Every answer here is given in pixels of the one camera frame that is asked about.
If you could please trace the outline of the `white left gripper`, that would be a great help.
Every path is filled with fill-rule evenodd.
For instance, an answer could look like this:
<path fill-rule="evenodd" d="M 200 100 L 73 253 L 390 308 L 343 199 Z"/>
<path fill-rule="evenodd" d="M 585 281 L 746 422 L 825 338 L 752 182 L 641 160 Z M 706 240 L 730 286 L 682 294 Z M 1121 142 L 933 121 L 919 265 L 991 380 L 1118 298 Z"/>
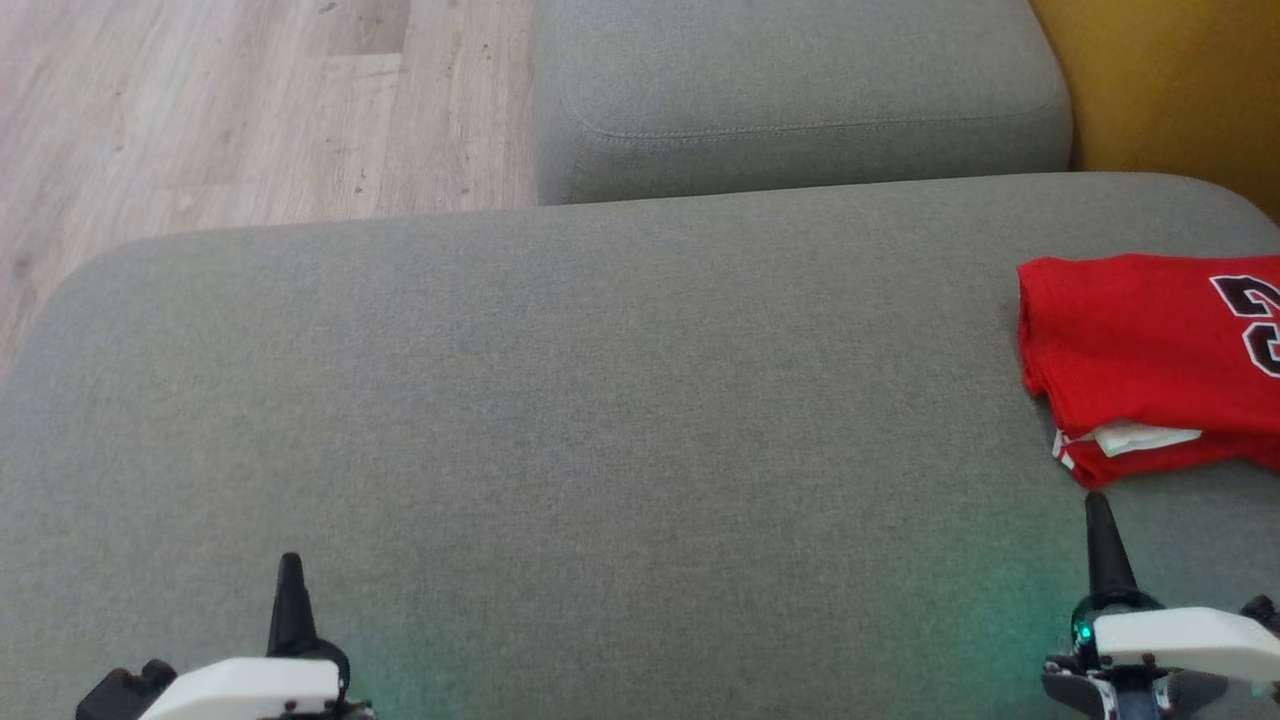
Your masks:
<path fill-rule="evenodd" d="M 320 644 L 301 556 L 282 555 L 268 657 L 227 659 L 180 674 L 140 720 L 378 720 L 348 697 L 346 653 Z"/>

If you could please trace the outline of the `red jersey with number 23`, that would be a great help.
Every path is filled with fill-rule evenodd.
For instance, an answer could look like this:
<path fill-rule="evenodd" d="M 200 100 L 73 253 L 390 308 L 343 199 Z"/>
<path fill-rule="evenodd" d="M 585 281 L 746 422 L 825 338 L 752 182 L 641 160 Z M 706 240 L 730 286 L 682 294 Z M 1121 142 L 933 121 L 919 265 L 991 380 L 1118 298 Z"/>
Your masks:
<path fill-rule="evenodd" d="M 1280 254 L 1018 268 L 1027 388 L 1078 438 L 1114 421 L 1280 438 Z"/>

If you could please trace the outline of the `small grey sofa cushion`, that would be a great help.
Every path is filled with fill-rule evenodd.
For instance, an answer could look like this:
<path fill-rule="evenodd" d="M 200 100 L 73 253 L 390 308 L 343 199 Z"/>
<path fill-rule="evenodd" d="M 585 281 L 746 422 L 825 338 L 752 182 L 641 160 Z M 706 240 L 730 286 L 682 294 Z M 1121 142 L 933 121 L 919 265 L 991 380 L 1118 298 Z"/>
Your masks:
<path fill-rule="evenodd" d="M 543 205 L 1065 170 L 1029 0 L 539 0 Z"/>

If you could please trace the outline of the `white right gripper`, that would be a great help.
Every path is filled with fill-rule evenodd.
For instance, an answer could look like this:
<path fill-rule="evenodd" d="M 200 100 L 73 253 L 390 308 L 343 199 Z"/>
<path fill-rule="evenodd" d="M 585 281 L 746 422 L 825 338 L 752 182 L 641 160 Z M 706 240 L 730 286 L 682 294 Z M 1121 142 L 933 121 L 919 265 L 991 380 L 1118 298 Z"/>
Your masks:
<path fill-rule="evenodd" d="M 1166 609 L 1140 592 L 1107 497 L 1085 496 L 1089 596 L 1041 684 L 1089 720 L 1189 720 L 1233 683 L 1280 705 L 1280 638 L 1236 612 Z"/>

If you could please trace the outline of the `red shorts with white band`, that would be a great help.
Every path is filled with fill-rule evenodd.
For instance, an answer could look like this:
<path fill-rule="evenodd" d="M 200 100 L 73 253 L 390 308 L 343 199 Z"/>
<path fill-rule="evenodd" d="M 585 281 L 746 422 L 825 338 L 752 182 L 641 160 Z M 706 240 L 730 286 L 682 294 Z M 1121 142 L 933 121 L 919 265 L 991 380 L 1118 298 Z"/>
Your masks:
<path fill-rule="evenodd" d="M 1051 454 L 1084 489 L 1100 489 L 1124 477 L 1172 471 L 1244 459 L 1280 471 L 1280 436 L 1189 430 L 1112 421 L 1070 437 L 1056 429 Z"/>

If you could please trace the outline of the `large grey sofa seat cushion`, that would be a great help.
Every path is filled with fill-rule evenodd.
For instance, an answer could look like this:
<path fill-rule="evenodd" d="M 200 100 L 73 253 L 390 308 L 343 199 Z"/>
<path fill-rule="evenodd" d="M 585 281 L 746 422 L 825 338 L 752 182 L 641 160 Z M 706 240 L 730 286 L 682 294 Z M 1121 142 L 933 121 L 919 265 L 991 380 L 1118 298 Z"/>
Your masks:
<path fill-rule="evenodd" d="M 1137 174 L 128 243 L 0 389 L 0 720 L 261 655 L 288 551 L 385 720 L 1070 720 L 1016 269 L 1275 251 Z"/>

